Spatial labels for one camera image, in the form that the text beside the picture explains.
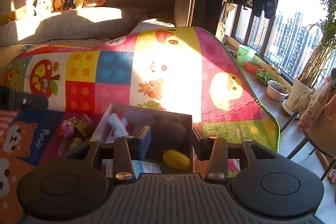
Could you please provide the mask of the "yellow ribbed corn toy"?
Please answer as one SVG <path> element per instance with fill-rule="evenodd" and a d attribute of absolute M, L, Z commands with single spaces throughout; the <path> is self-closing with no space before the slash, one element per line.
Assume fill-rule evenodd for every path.
<path fill-rule="evenodd" d="M 187 170 L 190 169 L 191 166 L 190 159 L 186 155 L 174 149 L 165 151 L 163 154 L 163 162 L 170 167 L 179 170 Z"/>

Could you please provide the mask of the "black round object in box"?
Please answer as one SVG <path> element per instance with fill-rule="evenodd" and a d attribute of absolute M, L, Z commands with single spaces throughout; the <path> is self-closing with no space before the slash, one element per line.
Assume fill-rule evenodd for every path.
<path fill-rule="evenodd" d="M 151 147 L 157 153 L 187 150 L 187 129 L 176 115 L 157 115 L 151 128 Z"/>

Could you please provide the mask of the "blue packet in box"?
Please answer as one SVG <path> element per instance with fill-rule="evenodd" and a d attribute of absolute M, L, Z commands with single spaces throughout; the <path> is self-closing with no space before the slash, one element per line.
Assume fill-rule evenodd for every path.
<path fill-rule="evenodd" d="M 161 173 L 160 166 L 153 162 L 132 160 L 132 165 L 136 176 L 142 173 Z"/>

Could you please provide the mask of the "white tube in box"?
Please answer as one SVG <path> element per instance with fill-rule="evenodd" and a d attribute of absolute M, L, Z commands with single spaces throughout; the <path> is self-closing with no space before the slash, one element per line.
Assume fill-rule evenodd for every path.
<path fill-rule="evenodd" d="M 126 118 L 119 118 L 116 113 L 112 113 L 110 114 L 110 116 L 108 116 L 108 123 L 112 128 L 109 137 L 110 139 L 112 139 L 112 141 L 116 140 L 117 138 L 129 135 L 128 131 L 126 130 L 126 126 L 128 125 L 128 121 Z"/>

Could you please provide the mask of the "white cardboard box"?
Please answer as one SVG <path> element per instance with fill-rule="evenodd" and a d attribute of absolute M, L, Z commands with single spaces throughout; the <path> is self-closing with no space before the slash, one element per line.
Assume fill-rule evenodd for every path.
<path fill-rule="evenodd" d="M 112 146 L 117 138 L 130 137 L 132 159 L 159 164 L 162 172 L 193 173 L 191 132 L 191 115 L 112 103 L 92 138 L 103 145 Z M 186 168 L 177 169 L 164 163 L 163 154 L 168 150 L 178 151 L 188 158 L 188 161 L 183 161 Z"/>

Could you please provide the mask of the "pink pig figurine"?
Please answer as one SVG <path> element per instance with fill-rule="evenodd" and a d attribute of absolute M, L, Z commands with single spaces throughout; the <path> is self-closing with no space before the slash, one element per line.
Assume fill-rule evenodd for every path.
<path fill-rule="evenodd" d="M 56 130 L 59 135 L 64 136 L 65 138 L 70 138 L 75 133 L 76 124 L 79 122 L 79 119 L 72 117 L 68 120 L 61 122 L 60 126 Z"/>

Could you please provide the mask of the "colourful cartoon play mat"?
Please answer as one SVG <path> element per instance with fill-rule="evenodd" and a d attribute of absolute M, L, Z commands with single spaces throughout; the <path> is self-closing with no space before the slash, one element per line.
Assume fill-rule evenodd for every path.
<path fill-rule="evenodd" d="M 30 48 L 1 70 L 1 85 L 44 96 L 46 111 L 1 111 L 1 223 L 23 217 L 18 180 L 58 157 L 61 122 L 92 139 L 112 103 L 192 116 L 192 126 L 231 143 L 251 138 L 277 151 L 279 125 L 236 62 L 201 28 L 167 28 L 101 41 L 93 48 Z"/>

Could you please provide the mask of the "white enamel basin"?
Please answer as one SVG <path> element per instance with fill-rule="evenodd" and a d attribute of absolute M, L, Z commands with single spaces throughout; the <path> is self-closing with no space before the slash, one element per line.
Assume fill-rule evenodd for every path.
<path fill-rule="evenodd" d="M 277 81 L 269 80 L 267 82 L 266 94 L 274 101 L 282 102 L 289 95 L 289 91 Z"/>

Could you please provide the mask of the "red plant pot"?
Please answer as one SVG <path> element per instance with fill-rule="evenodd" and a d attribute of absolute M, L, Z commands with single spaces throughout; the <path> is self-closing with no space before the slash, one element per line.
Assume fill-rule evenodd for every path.
<path fill-rule="evenodd" d="M 245 67 L 246 67 L 246 70 L 252 74 L 255 74 L 256 72 L 264 71 L 264 68 L 260 64 L 255 63 L 253 61 L 246 61 Z"/>

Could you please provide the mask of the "green plastic bucket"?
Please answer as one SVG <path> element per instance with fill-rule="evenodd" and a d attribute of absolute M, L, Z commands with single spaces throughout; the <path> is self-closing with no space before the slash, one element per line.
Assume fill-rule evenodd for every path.
<path fill-rule="evenodd" d="M 247 61 L 252 61 L 256 51 L 248 46 L 240 45 L 237 52 L 238 64 L 244 66 Z"/>

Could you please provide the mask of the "grey sofa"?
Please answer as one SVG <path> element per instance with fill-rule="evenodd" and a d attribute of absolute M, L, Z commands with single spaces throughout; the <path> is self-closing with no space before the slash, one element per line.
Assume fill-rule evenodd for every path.
<path fill-rule="evenodd" d="M 1 47 L 40 44 L 50 40 L 114 39 L 138 25 L 172 27 L 165 14 L 138 8 L 96 7 L 27 16 L 1 25 Z"/>

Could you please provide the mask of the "pink patterned clothes pile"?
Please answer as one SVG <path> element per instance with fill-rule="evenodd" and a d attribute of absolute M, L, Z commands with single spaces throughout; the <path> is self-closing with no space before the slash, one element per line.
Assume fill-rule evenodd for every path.
<path fill-rule="evenodd" d="M 325 113 L 335 122 L 335 76 L 329 75 L 317 90 L 302 92 L 293 102 L 291 111 L 299 112 L 298 127 L 305 131 Z"/>

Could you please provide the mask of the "round table with legs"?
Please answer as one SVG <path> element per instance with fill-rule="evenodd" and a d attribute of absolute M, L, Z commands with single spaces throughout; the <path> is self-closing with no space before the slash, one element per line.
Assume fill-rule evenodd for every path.
<path fill-rule="evenodd" d="M 310 154 L 318 151 L 320 154 L 330 158 L 329 165 L 321 176 L 321 181 L 323 181 L 333 166 L 335 166 L 335 119 L 329 119 L 326 112 L 323 111 L 310 128 L 301 131 L 304 134 L 302 141 L 298 143 L 287 158 L 291 159 L 306 143 L 310 143 L 314 147 Z"/>

